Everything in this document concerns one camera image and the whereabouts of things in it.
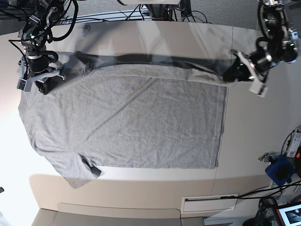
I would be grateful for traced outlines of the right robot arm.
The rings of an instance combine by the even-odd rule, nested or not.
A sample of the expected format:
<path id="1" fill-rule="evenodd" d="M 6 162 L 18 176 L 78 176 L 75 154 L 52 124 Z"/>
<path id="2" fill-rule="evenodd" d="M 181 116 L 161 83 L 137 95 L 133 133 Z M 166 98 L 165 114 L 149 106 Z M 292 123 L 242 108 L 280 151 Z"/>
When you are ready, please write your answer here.
<path id="1" fill-rule="evenodd" d="M 74 5 L 74 14 L 69 30 L 60 37 L 53 36 L 52 28 L 63 19 L 70 7 L 68 5 L 65 8 L 64 4 L 64 0 L 36 0 L 34 13 L 27 20 L 18 39 L 9 41 L 13 46 L 19 42 L 24 47 L 24 50 L 20 51 L 22 58 L 18 62 L 19 80 L 17 83 L 17 88 L 24 92 L 31 91 L 32 85 L 35 84 L 40 93 L 46 95 L 50 91 L 53 77 L 65 79 L 60 69 L 50 66 L 51 63 L 58 62 L 58 54 L 47 50 L 46 47 L 47 43 L 66 39 L 75 26 L 79 6 L 76 0 L 71 0 L 69 4 Z"/>

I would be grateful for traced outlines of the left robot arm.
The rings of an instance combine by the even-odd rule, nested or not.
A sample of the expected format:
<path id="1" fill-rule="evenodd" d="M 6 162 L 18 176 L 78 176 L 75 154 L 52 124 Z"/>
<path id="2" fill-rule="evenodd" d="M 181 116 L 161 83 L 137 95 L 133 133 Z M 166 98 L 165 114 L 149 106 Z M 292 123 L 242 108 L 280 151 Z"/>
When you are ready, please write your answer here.
<path id="1" fill-rule="evenodd" d="M 298 56 L 298 32 L 282 0 L 258 1 L 257 18 L 262 36 L 256 40 L 256 51 L 231 50 L 236 59 L 222 76 L 226 83 L 256 79 L 265 83 L 271 68 L 281 62 L 292 63 Z"/>

